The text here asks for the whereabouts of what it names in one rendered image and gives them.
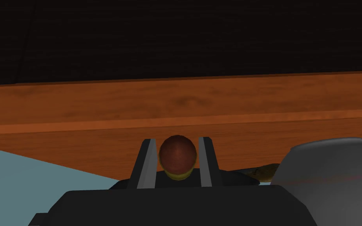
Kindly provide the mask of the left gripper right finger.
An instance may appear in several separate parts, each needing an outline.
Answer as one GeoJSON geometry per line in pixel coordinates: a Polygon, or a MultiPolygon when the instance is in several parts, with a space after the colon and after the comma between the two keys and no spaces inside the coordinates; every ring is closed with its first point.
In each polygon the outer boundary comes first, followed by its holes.
{"type": "Polygon", "coordinates": [[[201,187],[223,185],[213,142],[210,137],[199,137],[199,170],[201,187]]]}

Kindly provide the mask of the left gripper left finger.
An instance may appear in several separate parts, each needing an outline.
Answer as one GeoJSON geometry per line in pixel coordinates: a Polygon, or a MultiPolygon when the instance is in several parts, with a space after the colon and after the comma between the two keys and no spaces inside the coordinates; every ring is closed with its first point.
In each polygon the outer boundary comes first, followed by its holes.
{"type": "Polygon", "coordinates": [[[155,187],[157,172],[157,146],[155,139],[143,140],[131,176],[128,189],[150,189],[155,187]]]}

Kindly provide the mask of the brown and yellow ball knob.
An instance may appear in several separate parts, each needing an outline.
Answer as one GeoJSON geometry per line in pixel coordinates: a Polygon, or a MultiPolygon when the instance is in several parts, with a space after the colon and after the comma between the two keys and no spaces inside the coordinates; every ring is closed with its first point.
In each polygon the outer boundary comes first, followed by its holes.
{"type": "Polygon", "coordinates": [[[159,149],[159,163],[168,177],[173,180],[188,178],[197,161],[197,151],[193,142],[185,136],[168,137],[159,149]]]}

